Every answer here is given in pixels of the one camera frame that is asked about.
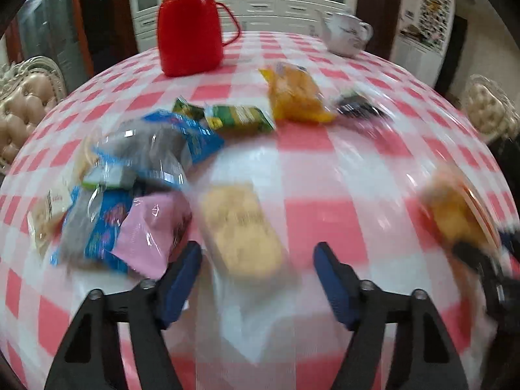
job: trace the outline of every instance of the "blue snack package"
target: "blue snack package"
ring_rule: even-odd
[[[153,185],[180,188],[185,171],[224,145],[209,128],[180,114],[157,110],[122,123],[94,151],[108,164],[122,164]]]
[[[111,252],[133,198],[125,190],[86,189],[76,186],[72,206],[63,222],[59,249],[51,264],[83,266],[100,260],[109,268],[127,272],[128,266]]]

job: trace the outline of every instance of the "teapot handle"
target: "teapot handle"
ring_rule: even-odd
[[[237,27],[237,34],[233,38],[228,39],[225,43],[222,43],[223,46],[226,46],[228,44],[234,43],[238,38],[240,38],[240,35],[242,35],[242,28],[238,24],[237,18],[235,18],[233,13],[231,13],[231,10],[229,9],[228,6],[226,6],[225,4],[223,4],[219,1],[215,1],[215,4],[217,6],[221,6],[224,10],[226,10],[229,13],[229,15],[231,16],[231,19],[233,20],[233,23],[235,23],[235,26]]]
[[[363,41],[365,42],[365,44],[370,41],[370,38],[372,38],[372,36],[374,35],[374,29],[372,28],[371,25],[369,25],[368,23],[365,23],[365,22],[361,22],[359,24],[364,30],[365,32],[367,33],[367,36],[365,39],[363,39]]]

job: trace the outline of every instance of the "red and white tablecloth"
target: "red and white tablecloth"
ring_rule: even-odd
[[[475,380],[482,342],[471,332],[470,304],[460,297],[445,254],[421,219],[415,182],[436,161],[454,161],[495,219],[515,225],[518,214],[491,153],[466,118],[392,63],[367,53],[342,59],[308,36],[246,32],[225,48],[222,67],[213,72],[167,78],[157,49],[111,67],[53,109],[20,151],[0,188],[0,348],[29,390],[43,388],[86,293],[98,287],[121,291],[134,283],[104,271],[68,277],[64,268],[42,262],[30,249],[26,221],[36,198],[70,171],[75,149],[95,127],[108,131],[124,119],[169,109],[178,96],[269,110],[267,85],[257,69],[277,60],[305,66],[326,96],[350,84],[369,87],[394,113],[394,131],[382,140],[341,126],[288,123],[276,134],[226,147],[197,172],[193,182],[202,187],[253,182],[298,269],[298,282],[245,312],[220,303],[205,265],[189,308],[164,334],[184,388],[330,388],[350,333],[334,320],[313,270],[311,251],[323,240],[361,278],[387,291],[425,289]],[[196,227],[191,234],[197,239]],[[138,388],[128,332],[122,335],[129,384]],[[389,330],[386,349],[391,335]],[[388,374],[385,353],[378,389]]]

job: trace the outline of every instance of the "screw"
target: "screw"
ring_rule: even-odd
[[[141,281],[141,283],[139,284],[141,286],[141,289],[151,289],[152,287],[155,286],[155,280],[152,280],[152,279],[146,279],[146,280],[143,280]]]
[[[96,299],[99,299],[102,296],[103,296],[103,292],[100,291],[99,289],[94,289],[94,290],[90,291],[90,293],[88,294],[89,299],[92,299],[93,301],[95,301]]]
[[[375,284],[372,283],[370,280],[363,280],[361,282],[361,289],[362,290],[374,290]]]
[[[415,289],[413,292],[412,292],[412,295],[414,296],[414,298],[416,299],[428,299],[428,294],[422,290],[422,289]]]

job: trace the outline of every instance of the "red pitcher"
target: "red pitcher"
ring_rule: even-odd
[[[217,6],[229,13],[237,27],[237,34],[224,43]],[[163,0],[157,27],[161,69],[167,76],[215,69],[224,57],[224,47],[236,41],[241,33],[230,9],[215,0]]]

